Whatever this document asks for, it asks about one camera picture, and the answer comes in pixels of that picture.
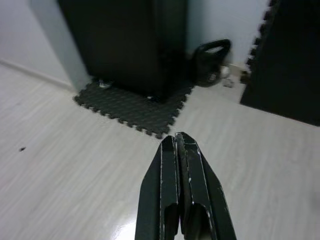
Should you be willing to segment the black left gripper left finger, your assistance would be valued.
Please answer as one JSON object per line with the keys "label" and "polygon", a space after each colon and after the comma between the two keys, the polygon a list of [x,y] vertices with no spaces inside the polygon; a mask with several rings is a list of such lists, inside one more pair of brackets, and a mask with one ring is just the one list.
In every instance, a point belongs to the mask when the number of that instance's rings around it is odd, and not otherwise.
{"label": "black left gripper left finger", "polygon": [[140,186],[134,240],[174,240],[179,227],[179,198],[176,141],[167,136]]}

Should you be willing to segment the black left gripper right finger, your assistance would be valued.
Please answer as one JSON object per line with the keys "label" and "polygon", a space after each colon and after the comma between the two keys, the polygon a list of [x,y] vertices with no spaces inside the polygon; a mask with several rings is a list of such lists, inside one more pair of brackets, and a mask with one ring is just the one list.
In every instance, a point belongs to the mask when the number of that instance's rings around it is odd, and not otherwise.
{"label": "black left gripper right finger", "polygon": [[222,185],[195,139],[175,135],[181,182],[181,232],[185,240],[237,240]]}

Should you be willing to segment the small black foam puzzle mat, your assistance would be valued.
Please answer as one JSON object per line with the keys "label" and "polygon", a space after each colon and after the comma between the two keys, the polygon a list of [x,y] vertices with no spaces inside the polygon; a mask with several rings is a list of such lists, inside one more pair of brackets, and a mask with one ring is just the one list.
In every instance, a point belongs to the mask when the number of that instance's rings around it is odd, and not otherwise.
{"label": "small black foam puzzle mat", "polygon": [[93,81],[73,100],[94,113],[162,139],[175,124],[193,88],[191,81],[179,79],[169,88],[167,98],[161,101],[116,86],[103,89]]}

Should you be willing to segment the black kettlebell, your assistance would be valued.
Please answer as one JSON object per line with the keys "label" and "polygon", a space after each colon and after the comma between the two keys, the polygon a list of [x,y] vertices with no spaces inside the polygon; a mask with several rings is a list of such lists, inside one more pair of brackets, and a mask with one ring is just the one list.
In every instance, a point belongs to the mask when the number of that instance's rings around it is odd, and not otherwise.
{"label": "black kettlebell", "polygon": [[231,46],[229,39],[220,39],[197,47],[190,61],[192,83],[200,87],[215,85],[221,77],[221,67]]}

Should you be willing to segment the tall black cabinet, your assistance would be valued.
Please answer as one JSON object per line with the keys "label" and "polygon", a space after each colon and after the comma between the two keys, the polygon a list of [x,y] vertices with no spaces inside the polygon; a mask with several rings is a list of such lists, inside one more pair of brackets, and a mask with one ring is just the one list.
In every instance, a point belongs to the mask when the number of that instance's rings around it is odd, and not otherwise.
{"label": "tall black cabinet", "polygon": [[164,99],[186,63],[188,0],[57,0],[87,73]]}

